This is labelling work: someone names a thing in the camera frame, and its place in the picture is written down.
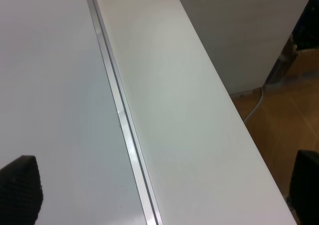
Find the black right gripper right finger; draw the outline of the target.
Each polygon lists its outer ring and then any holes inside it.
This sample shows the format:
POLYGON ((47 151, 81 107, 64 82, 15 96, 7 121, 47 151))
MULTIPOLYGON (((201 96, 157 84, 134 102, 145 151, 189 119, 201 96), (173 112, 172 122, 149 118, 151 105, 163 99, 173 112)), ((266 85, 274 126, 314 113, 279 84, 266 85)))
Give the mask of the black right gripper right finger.
POLYGON ((310 150, 297 152, 288 195, 289 205, 301 224, 319 223, 319 154, 310 150))

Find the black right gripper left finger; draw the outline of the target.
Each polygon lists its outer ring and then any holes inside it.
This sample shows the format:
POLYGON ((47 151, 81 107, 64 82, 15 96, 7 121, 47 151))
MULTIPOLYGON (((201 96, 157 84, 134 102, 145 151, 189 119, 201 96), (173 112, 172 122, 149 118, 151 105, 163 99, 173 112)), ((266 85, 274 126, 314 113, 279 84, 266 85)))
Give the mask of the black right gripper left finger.
POLYGON ((33 225, 43 203, 36 157, 22 155, 0 170, 0 223, 33 225))

